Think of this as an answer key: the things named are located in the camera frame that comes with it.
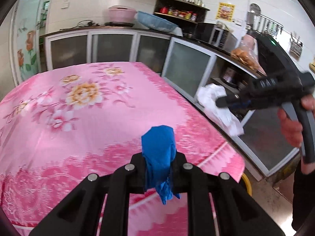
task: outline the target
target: blue basket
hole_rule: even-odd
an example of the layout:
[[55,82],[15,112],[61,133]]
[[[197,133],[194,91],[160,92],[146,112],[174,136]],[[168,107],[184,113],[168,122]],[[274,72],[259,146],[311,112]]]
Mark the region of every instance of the blue basket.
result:
[[160,17],[157,17],[155,15],[152,15],[152,14],[149,14],[149,13],[146,13],[146,12],[143,12],[143,11],[138,11],[138,21],[150,28],[150,29],[154,29],[154,30],[157,30],[157,31],[162,31],[162,32],[165,32],[165,33],[170,33],[172,32],[176,27],[178,27],[178,25],[166,20],[166,19],[163,19],[163,18],[160,18]]

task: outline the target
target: bag of food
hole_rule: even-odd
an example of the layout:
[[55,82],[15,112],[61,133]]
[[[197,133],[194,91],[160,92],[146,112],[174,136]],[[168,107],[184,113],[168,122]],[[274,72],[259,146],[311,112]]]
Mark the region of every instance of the bag of food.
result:
[[257,41],[255,41],[256,40],[252,36],[248,34],[244,35],[239,46],[232,50],[231,57],[240,61],[250,69],[260,71],[266,75],[264,69],[262,69],[258,62],[257,55],[254,52],[255,45],[257,45]]

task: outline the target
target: black sleeve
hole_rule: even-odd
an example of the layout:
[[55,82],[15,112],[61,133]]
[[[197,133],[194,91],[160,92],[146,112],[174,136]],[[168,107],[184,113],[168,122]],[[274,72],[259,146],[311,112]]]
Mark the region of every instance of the black sleeve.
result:
[[293,194],[292,228],[297,231],[315,207],[315,171],[302,174],[301,162],[294,174]]

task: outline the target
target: wall poster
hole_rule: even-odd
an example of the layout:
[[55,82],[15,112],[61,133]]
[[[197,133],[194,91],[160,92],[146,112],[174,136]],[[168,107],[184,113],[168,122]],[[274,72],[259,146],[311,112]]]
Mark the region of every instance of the wall poster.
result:
[[219,9],[215,19],[223,19],[232,22],[235,5],[229,3],[219,3]]

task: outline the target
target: metal bolt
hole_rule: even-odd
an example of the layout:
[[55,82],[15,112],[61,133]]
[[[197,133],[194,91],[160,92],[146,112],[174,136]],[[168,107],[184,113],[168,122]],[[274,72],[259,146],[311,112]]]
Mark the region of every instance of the metal bolt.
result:
[[92,173],[92,174],[89,174],[89,175],[88,175],[88,180],[89,180],[89,181],[93,182],[93,181],[95,181],[96,179],[97,179],[97,174]]
[[133,164],[131,164],[131,163],[129,163],[129,164],[127,164],[127,165],[125,165],[125,170],[127,170],[127,171],[134,170],[134,165],[133,165]]
[[220,174],[220,177],[223,179],[223,180],[228,180],[230,178],[230,175],[226,172],[222,172]]
[[191,170],[193,168],[193,165],[191,163],[187,162],[187,163],[183,164],[183,168],[186,170]]

